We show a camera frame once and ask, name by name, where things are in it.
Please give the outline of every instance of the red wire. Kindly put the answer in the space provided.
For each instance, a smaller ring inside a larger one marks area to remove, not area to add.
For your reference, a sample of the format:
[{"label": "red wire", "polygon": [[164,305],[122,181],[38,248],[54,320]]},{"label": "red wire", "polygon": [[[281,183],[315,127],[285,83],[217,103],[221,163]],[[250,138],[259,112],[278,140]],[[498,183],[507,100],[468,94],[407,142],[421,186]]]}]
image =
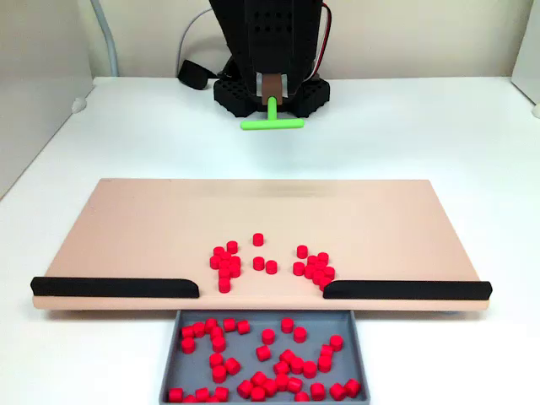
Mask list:
[{"label": "red wire", "polygon": [[327,49],[328,37],[330,36],[330,29],[332,28],[332,11],[330,10],[330,8],[328,7],[326,3],[323,3],[322,7],[324,7],[327,10],[327,28],[325,30],[324,39],[322,40],[321,54],[319,58],[317,59],[315,69],[313,70],[313,74],[309,78],[313,78],[319,71],[319,67],[321,66],[321,63],[322,63],[322,58],[324,57],[324,52]]}]

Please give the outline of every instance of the white cable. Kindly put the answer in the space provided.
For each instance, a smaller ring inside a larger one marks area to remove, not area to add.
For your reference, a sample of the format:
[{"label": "white cable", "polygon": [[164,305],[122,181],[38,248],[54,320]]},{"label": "white cable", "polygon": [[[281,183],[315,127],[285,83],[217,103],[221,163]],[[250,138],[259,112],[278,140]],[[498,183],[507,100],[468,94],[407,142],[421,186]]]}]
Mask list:
[{"label": "white cable", "polygon": [[94,9],[95,17],[100,23],[101,31],[105,37],[105,43],[107,44],[107,51],[109,53],[109,64],[111,65],[111,76],[118,76],[118,60],[116,58],[115,40],[112,39],[111,29],[107,24],[105,13],[101,7],[100,0],[90,0],[92,8]]},{"label": "white cable", "polygon": [[182,34],[182,37],[180,39],[180,45],[178,46],[178,55],[176,55],[176,75],[178,75],[178,73],[180,72],[182,45],[184,44],[184,40],[186,39],[187,31],[189,31],[193,23],[195,23],[195,21],[197,21],[199,17],[202,17],[204,14],[206,14],[209,11],[212,11],[212,8],[207,8],[206,10],[202,11],[201,13],[193,17],[193,19],[190,21],[190,23],[187,25],[186,29],[184,30],[184,34]]}]

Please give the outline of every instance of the white wall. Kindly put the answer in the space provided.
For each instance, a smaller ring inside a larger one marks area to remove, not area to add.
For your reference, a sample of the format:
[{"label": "white wall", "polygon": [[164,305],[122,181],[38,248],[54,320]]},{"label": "white wall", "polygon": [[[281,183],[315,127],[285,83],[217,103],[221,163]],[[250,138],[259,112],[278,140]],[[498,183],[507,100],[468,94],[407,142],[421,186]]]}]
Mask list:
[{"label": "white wall", "polygon": [[0,198],[91,89],[73,0],[0,0]]},{"label": "white wall", "polygon": [[[78,0],[93,74],[109,74],[89,0]],[[101,0],[122,75],[174,75],[186,23],[208,0]],[[532,0],[327,0],[334,14],[325,78],[510,75]],[[228,52],[212,14],[190,31],[185,55],[218,71]]]}]

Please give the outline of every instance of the red plastic peg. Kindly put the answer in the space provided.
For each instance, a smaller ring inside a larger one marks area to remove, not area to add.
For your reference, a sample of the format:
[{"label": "red plastic peg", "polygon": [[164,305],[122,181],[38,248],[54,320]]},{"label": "red plastic peg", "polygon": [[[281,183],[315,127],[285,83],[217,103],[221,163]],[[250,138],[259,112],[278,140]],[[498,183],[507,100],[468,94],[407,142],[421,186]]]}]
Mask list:
[{"label": "red plastic peg", "polygon": [[235,240],[230,240],[229,242],[227,242],[227,252],[231,255],[235,255],[236,253],[238,253],[238,242],[236,242]]},{"label": "red plastic peg", "polygon": [[317,375],[317,364],[313,361],[306,361],[304,363],[304,377],[315,378]]},{"label": "red plastic peg", "polygon": [[300,245],[296,248],[296,256],[299,258],[299,259],[306,259],[307,258],[307,254],[308,254],[308,251],[307,251],[307,246],[304,246],[304,245]]},{"label": "red plastic peg", "polygon": [[262,234],[254,234],[253,235],[253,245],[254,246],[262,246],[264,243],[264,236]]},{"label": "red plastic peg", "polygon": [[284,392],[287,391],[287,387],[289,385],[289,378],[286,374],[278,374],[276,376],[276,386],[278,387],[278,391]]},{"label": "red plastic peg", "polygon": [[253,383],[254,386],[261,386],[262,384],[264,384],[264,381],[266,381],[267,379],[268,377],[266,377],[262,371],[258,371],[251,378],[251,382]]},{"label": "red plastic peg", "polygon": [[295,276],[303,276],[305,271],[305,265],[303,262],[296,262],[293,264],[293,274]]},{"label": "red plastic peg", "polygon": [[243,380],[238,388],[236,388],[238,395],[242,398],[247,399],[251,396],[251,391],[253,391],[253,384],[249,380]]},{"label": "red plastic peg", "polygon": [[227,369],[222,365],[217,365],[212,369],[212,380],[216,384],[221,384],[227,379]]},{"label": "red plastic peg", "polygon": [[310,396],[307,395],[307,392],[299,392],[296,395],[294,395],[294,401],[295,402],[309,402]]},{"label": "red plastic peg", "polygon": [[212,268],[213,270],[218,270],[220,263],[221,263],[221,257],[219,256],[210,257],[210,268]]},{"label": "red plastic peg", "polygon": [[219,292],[227,294],[230,292],[230,278],[220,278],[218,281]]},{"label": "red plastic peg", "polygon": [[225,369],[231,375],[238,374],[241,368],[241,364],[234,357],[231,357],[225,361]]},{"label": "red plastic peg", "polygon": [[186,337],[182,339],[181,347],[183,353],[191,354],[195,351],[197,345],[195,344],[195,340],[193,339],[193,337]]},{"label": "red plastic peg", "polygon": [[291,333],[294,328],[294,321],[291,318],[284,318],[281,321],[281,332]]},{"label": "red plastic peg", "polygon": [[253,269],[258,272],[264,270],[264,258],[257,256],[253,258]]},{"label": "red plastic peg", "polygon": [[259,359],[259,361],[267,361],[272,357],[272,352],[270,351],[270,348],[266,345],[257,348],[255,352],[256,357]]},{"label": "red plastic peg", "polygon": [[267,261],[267,274],[275,274],[278,272],[278,264],[275,260],[269,260]]},{"label": "red plastic peg", "polygon": [[216,353],[223,352],[226,347],[227,347],[227,343],[225,342],[225,339],[223,339],[222,337],[216,337],[212,341],[212,350]]},{"label": "red plastic peg", "polygon": [[345,388],[341,384],[336,383],[330,387],[330,395],[334,401],[342,401],[347,396],[347,391],[345,391]]},{"label": "red plastic peg", "polygon": [[303,383],[300,378],[291,377],[289,378],[289,384],[287,384],[287,390],[295,394],[301,391],[302,385]]},{"label": "red plastic peg", "polygon": [[246,333],[249,333],[251,330],[250,322],[240,321],[236,324],[236,329],[238,329],[238,333],[240,335],[245,335]]},{"label": "red plastic peg", "polygon": [[293,335],[293,339],[297,343],[303,343],[307,339],[307,331],[303,327],[296,327]]},{"label": "red plastic peg", "polygon": [[210,367],[214,368],[218,365],[223,365],[223,356],[220,353],[210,354],[209,358]]},{"label": "red plastic peg", "polygon": [[266,399],[267,393],[264,391],[264,388],[261,386],[256,386],[251,390],[251,401],[252,402],[264,402]]},{"label": "red plastic peg", "polygon": [[324,401],[324,399],[327,397],[327,392],[320,382],[311,384],[310,391],[311,399],[314,401]]},{"label": "red plastic peg", "polygon": [[223,328],[226,332],[234,332],[236,329],[235,318],[223,319]]},{"label": "red plastic peg", "polygon": [[276,339],[276,332],[272,329],[265,329],[262,331],[262,342],[264,344],[273,344]]},{"label": "red plastic peg", "polygon": [[343,348],[343,338],[339,335],[330,337],[330,346],[334,352],[339,352]]},{"label": "red plastic peg", "polygon": [[362,385],[354,378],[351,378],[349,381],[347,381],[347,384],[345,384],[345,391],[347,392],[347,396],[351,398],[356,398],[361,388]]},{"label": "red plastic peg", "polygon": [[321,373],[327,373],[332,369],[332,357],[321,356],[317,362],[317,367]]},{"label": "red plastic peg", "polygon": [[169,389],[169,402],[182,402],[184,400],[184,390],[181,388]]},{"label": "red plastic peg", "polygon": [[227,402],[229,401],[229,388],[218,386],[213,395],[217,397],[220,402]]}]

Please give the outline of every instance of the black rubber strip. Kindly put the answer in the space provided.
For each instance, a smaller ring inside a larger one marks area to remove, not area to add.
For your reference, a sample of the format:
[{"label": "black rubber strip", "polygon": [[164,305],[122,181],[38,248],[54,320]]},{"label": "black rubber strip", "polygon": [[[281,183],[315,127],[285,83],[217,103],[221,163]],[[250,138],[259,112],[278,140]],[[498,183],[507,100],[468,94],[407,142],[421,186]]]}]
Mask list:
[{"label": "black rubber strip", "polygon": [[183,278],[34,277],[35,296],[115,298],[199,298],[199,288]]},{"label": "black rubber strip", "polygon": [[324,288],[327,300],[489,300],[487,281],[338,280]]}]

